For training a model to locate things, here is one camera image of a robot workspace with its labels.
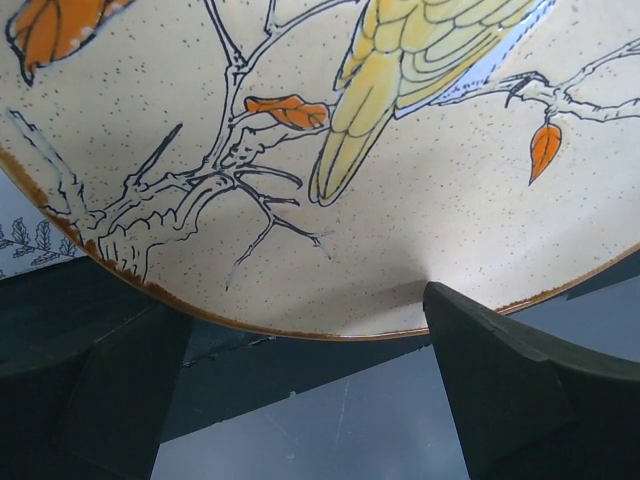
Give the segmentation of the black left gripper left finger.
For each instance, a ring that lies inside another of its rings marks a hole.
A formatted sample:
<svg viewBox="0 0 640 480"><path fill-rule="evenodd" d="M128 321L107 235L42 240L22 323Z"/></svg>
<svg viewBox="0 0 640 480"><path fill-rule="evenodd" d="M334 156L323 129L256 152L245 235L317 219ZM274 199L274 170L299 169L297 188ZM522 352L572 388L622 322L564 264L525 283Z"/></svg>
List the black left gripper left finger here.
<svg viewBox="0 0 640 480"><path fill-rule="evenodd" d="M150 477L193 320L89 260L1 284L1 475Z"/></svg>

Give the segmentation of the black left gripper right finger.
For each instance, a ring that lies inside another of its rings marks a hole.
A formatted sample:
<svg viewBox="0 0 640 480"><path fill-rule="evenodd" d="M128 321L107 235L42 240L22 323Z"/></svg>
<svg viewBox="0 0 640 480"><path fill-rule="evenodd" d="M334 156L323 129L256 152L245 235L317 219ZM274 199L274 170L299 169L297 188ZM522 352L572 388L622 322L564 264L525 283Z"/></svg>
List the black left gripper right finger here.
<svg viewBox="0 0 640 480"><path fill-rule="evenodd" d="M636 479L639 365L439 282L423 309L472 479Z"/></svg>

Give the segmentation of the beige bird pattern plate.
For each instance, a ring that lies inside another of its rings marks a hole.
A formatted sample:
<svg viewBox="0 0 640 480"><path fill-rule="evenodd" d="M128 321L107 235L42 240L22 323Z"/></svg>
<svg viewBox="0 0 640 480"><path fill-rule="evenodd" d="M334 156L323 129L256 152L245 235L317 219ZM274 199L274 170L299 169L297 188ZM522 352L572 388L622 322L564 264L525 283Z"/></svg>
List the beige bird pattern plate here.
<svg viewBox="0 0 640 480"><path fill-rule="evenodd" d="M1 167L195 316L423 333L639 248L635 1L5 1Z"/></svg>

